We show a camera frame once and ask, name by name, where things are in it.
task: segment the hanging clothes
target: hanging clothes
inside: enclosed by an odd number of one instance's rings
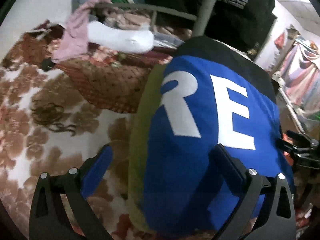
[[[305,114],[320,110],[320,55],[296,44],[280,69],[284,91],[290,101]]]

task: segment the olive green fabric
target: olive green fabric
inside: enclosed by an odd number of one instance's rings
[[[143,203],[143,180],[148,157],[148,137],[151,118],[161,100],[160,88],[166,65],[156,65],[151,71],[134,119],[129,149],[128,208],[133,225],[153,233],[140,209]]]

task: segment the blue fabric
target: blue fabric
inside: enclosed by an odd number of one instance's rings
[[[101,150],[100,156],[83,177],[80,193],[84,199],[95,192],[103,175],[106,173],[108,166],[112,162],[112,156],[111,147],[109,145],[104,146]]]
[[[201,138],[175,136],[164,106],[154,114],[149,131],[148,159],[144,176],[143,212],[150,228],[162,234],[199,229],[220,229],[235,208],[238,198],[228,189],[215,164],[209,166],[208,154],[218,141],[218,117],[210,75],[231,80],[246,88],[248,97],[228,89],[230,100],[249,108],[247,119],[232,113],[233,130],[254,137],[255,150],[226,147],[232,157],[246,168],[274,177],[282,172],[293,185],[291,167],[275,141],[280,121],[277,106],[258,92],[243,77],[224,65],[205,59],[180,56],[167,66],[164,76],[175,72],[191,73],[197,91],[185,97]],[[164,94],[177,86],[162,86]],[[257,216],[263,196],[253,214]]]

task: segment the metal bolt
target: metal bolt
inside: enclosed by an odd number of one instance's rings
[[[69,170],[69,173],[70,173],[71,175],[76,174],[77,172],[78,172],[78,169],[77,169],[77,168],[71,168],[71,169]]]
[[[43,172],[43,173],[41,173],[40,178],[45,179],[47,176],[48,176],[48,173]]]
[[[257,175],[257,171],[255,169],[249,169],[249,174]]]
[[[282,173],[278,174],[279,179],[285,179],[285,176]]]

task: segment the metal pole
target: metal pole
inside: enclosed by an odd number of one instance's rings
[[[192,31],[192,37],[202,36],[209,22],[216,0],[203,0],[199,9],[198,18]]]

